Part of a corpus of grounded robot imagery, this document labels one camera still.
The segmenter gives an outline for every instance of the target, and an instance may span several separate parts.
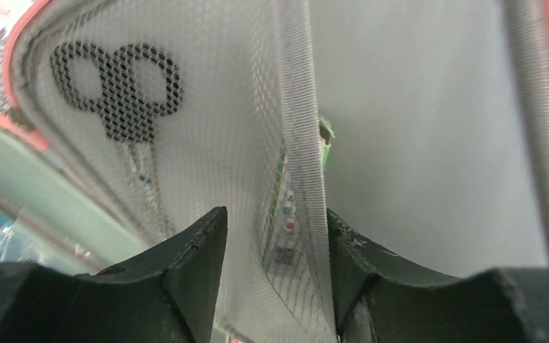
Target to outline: gray fabric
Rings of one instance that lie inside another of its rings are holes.
[[[328,207],[448,274],[547,264],[500,2],[310,9]]]

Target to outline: gray strap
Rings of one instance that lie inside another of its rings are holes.
[[[274,10],[283,129],[300,237],[319,292],[320,308],[333,328],[325,187],[308,3],[305,0],[277,0]]]

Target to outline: mesh panel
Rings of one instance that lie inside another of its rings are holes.
[[[257,342],[334,341],[302,242],[263,261],[283,142],[272,2],[53,3],[14,59],[28,117],[148,242],[228,208],[216,326]]]

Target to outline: black rubber piece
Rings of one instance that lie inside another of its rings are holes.
[[[0,342],[207,343],[226,236],[219,207],[95,276],[0,263]]]
[[[549,342],[549,268],[457,279],[403,259],[334,212],[327,220],[344,342]]]

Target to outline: pink edge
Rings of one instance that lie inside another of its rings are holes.
[[[14,85],[11,83],[11,55],[14,51],[16,41],[22,33],[22,30],[24,30],[26,25],[28,25],[28,23],[43,9],[45,5],[47,5],[49,1],[50,0],[35,1],[35,3],[30,6],[28,11],[24,12],[20,19],[18,19],[14,27],[11,29],[11,32],[9,32],[7,40],[5,41],[5,51],[3,53],[3,85],[5,87],[5,93],[7,94],[9,103],[15,108],[19,108],[19,104],[14,94]]]
[[[16,135],[35,150],[44,153],[49,149],[49,142],[37,131],[27,132],[15,125],[5,114],[0,113],[0,128]]]

